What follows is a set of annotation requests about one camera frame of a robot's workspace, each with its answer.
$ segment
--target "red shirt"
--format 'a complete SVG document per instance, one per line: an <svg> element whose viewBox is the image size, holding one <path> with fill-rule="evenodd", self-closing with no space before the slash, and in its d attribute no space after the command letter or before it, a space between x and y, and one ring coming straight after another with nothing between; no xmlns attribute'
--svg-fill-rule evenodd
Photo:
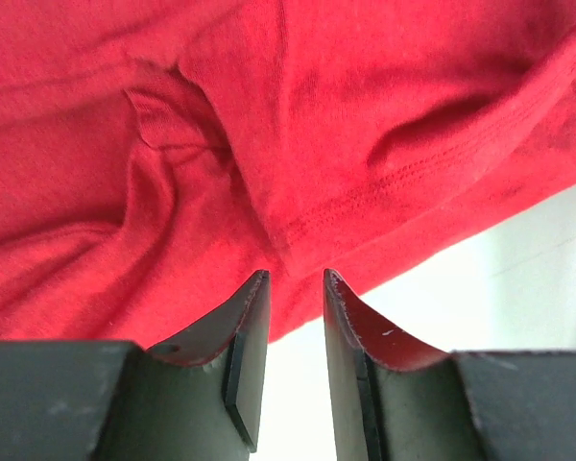
<svg viewBox="0 0 576 461"><path fill-rule="evenodd" d="M0 2L0 338L272 339L576 183L576 0Z"/></svg>

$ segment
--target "folded fabric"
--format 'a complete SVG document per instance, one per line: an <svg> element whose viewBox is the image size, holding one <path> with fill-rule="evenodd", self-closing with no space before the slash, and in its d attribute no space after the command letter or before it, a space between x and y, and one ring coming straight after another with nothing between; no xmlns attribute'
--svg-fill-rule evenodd
<svg viewBox="0 0 576 461"><path fill-rule="evenodd" d="M576 0L0 2L0 338L275 340L575 183Z"/></svg>

